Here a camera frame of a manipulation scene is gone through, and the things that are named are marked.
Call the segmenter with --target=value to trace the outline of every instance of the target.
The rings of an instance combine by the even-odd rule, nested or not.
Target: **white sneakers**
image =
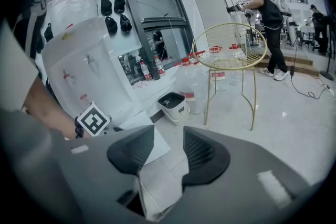
[[[260,68],[260,69],[259,69],[259,72],[260,72],[261,74],[265,74],[265,75],[268,75],[268,76],[270,76],[270,77],[273,77],[273,76],[274,76],[274,74],[272,74],[271,72],[268,71],[268,68],[267,68],[267,67],[265,67],[265,68]]]
[[[265,74],[267,76],[270,76],[270,77],[274,77],[275,80],[277,81],[281,81],[283,80],[287,75],[288,75],[288,72],[283,72],[283,71],[279,71],[275,76],[274,74],[272,74],[271,72],[268,71],[268,68],[265,67],[265,68],[260,68],[259,69],[259,72],[261,74]]]

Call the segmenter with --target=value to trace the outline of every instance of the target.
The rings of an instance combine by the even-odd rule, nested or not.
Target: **man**
[[[325,55],[328,48],[328,38],[327,38],[327,24],[324,21],[324,16],[315,5],[310,5],[310,9],[313,11],[312,21],[315,28],[315,40],[319,43],[319,53]]]
[[[0,108],[12,111],[22,109],[24,105],[29,114],[48,127],[60,130],[64,137],[73,139],[76,138],[74,119],[67,115],[50,96],[37,77],[35,65],[29,59],[29,57],[34,58],[36,54],[34,39],[28,42],[29,47],[32,47],[28,50],[25,48],[32,3],[43,6],[42,0],[8,0],[2,5],[6,9],[4,10],[5,20],[0,23],[0,79],[2,82],[0,83]],[[27,17],[27,20],[19,25],[17,22],[20,16]],[[16,39],[13,36],[16,27],[24,30],[22,35],[24,38],[20,36]],[[90,137],[90,135],[84,132],[84,137]]]
[[[268,67],[259,69],[259,72],[274,77],[277,81],[283,80],[288,72],[285,58],[280,49],[280,34],[284,23],[280,10],[270,0],[254,0],[244,5],[243,9],[258,9],[265,25],[267,46],[272,55]],[[276,65],[280,71],[274,75]]]

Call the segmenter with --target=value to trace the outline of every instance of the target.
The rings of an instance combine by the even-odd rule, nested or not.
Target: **gold wire chair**
[[[265,43],[265,50],[262,55],[254,54],[251,50],[250,39],[247,30],[253,30]],[[203,54],[196,54],[195,47],[205,48]],[[205,125],[208,119],[210,89],[211,89],[211,72],[216,70],[244,70],[253,69],[254,76],[254,105],[244,96],[244,72],[242,75],[243,81],[241,86],[241,94],[249,103],[252,114],[252,126],[254,126],[256,104],[257,104],[257,85],[256,85],[256,73],[255,65],[259,63],[266,55],[267,44],[263,35],[255,28],[239,23],[227,23],[213,26],[203,33],[193,43],[193,55],[203,65],[210,67],[209,79],[208,79],[208,97],[207,106],[205,110]],[[215,75],[215,95],[216,90],[216,75]]]

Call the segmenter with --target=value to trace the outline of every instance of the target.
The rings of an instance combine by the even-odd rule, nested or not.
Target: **white floor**
[[[253,73],[246,71],[245,95],[253,100]],[[336,92],[336,83],[295,73],[293,83],[303,93],[318,97],[322,84]],[[336,156],[336,98],[325,91],[320,100],[298,94],[288,76],[278,82],[257,72],[257,114],[253,131],[251,109],[240,95],[239,86],[230,86],[211,102],[208,124],[203,115],[190,115],[184,122],[210,131],[259,144],[299,173],[309,184],[323,180]],[[144,200],[148,218],[176,203],[181,197],[181,179],[188,173],[183,146],[183,126],[163,117],[155,124],[171,150],[143,167]]]

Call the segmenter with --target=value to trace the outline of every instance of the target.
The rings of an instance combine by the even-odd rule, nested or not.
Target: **white bucket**
[[[186,104],[185,96],[176,93],[169,92],[160,97],[157,101],[162,108],[162,111],[168,118],[175,122],[179,122],[181,119],[186,118],[189,114],[189,107]]]

